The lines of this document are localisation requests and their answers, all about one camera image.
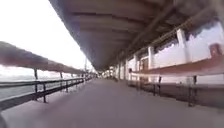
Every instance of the wall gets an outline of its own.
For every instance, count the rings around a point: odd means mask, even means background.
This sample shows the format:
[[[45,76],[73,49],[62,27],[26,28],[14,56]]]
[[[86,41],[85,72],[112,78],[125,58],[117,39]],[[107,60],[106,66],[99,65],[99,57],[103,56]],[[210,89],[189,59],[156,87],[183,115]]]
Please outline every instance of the wall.
[[[205,58],[210,58],[209,46],[213,43],[219,43],[222,51],[224,51],[223,29],[219,22],[204,25],[193,31],[188,40],[188,50],[190,61],[195,62]],[[155,54],[155,67],[165,67],[170,65],[182,64],[184,60],[183,48],[179,44],[172,45]],[[162,82],[186,82],[186,78],[182,77],[166,77]],[[198,77],[198,83],[223,83],[223,75],[202,76]]]

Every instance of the handrail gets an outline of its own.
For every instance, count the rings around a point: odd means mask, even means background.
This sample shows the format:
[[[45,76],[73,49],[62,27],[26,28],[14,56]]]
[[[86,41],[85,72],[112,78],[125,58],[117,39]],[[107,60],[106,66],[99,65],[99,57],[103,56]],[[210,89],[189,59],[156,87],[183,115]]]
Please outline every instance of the handrail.
[[[68,88],[72,87],[74,85],[83,83],[84,81],[88,81],[91,78],[73,78],[73,79],[59,79],[59,80],[38,80],[38,81],[20,81],[20,82],[2,82],[5,83],[5,85],[1,85],[1,88],[15,88],[15,87],[24,87],[24,86],[35,86],[34,92],[24,93],[19,96],[13,96],[6,99],[0,100],[0,109],[6,110],[8,108],[23,104],[25,102],[31,101],[31,100],[37,100],[38,98],[43,97],[43,102],[46,103],[46,96],[55,92],[58,92],[60,90],[66,89],[66,92],[68,92]],[[57,82],[66,82],[66,85],[59,85],[57,87],[52,88],[46,88],[47,84],[50,83],[57,83]]]
[[[60,80],[36,80],[36,81],[19,81],[19,82],[0,82],[0,89],[1,88],[13,88],[13,87],[23,87],[23,86],[33,86],[35,84],[50,84],[50,83],[57,83],[57,82],[65,82],[71,80],[80,80],[80,78],[73,78],[73,79],[60,79]]]

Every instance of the canopy ceiling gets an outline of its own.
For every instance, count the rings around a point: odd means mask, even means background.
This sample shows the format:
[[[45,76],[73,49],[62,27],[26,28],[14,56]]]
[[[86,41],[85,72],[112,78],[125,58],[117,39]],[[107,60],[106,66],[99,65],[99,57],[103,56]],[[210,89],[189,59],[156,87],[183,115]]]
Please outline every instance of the canopy ceiling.
[[[133,54],[206,8],[207,0],[50,0],[96,70]]]

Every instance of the platform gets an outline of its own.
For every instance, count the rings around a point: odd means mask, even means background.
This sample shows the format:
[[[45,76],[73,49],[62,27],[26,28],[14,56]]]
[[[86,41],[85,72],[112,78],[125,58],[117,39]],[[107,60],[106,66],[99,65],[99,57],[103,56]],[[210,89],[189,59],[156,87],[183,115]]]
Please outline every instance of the platform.
[[[3,111],[10,128],[223,128],[224,111],[95,79]]]

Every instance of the support column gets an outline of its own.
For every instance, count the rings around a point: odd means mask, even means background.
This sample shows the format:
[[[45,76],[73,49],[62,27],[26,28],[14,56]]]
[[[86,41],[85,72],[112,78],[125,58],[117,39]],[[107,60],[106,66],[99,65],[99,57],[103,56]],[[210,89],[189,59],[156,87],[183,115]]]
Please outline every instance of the support column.
[[[153,69],[155,68],[155,59],[154,59],[155,50],[154,47],[148,47],[148,68]],[[155,82],[155,77],[151,76],[149,78],[149,82]]]
[[[126,80],[126,61],[124,61],[124,80]]]
[[[134,55],[134,69],[133,71],[138,71],[138,56]],[[139,77],[134,77],[133,80],[139,80]]]
[[[128,72],[128,63],[129,61],[128,60],[125,60],[125,65],[126,65],[126,68],[125,68],[125,73],[126,73],[126,80],[129,80],[129,72]]]
[[[118,79],[121,79],[121,64],[118,64]]]
[[[183,56],[183,61],[184,61],[184,63],[191,62],[189,48],[188,48],[185,32],[184,32],[183,29],[178,29],[177,30],[177,39],[178,39],[180,47],[183,49],[183,55],[184,55]],[[190,77],[186,77],[186,83],[187,84],[191,83],[191,78]]]

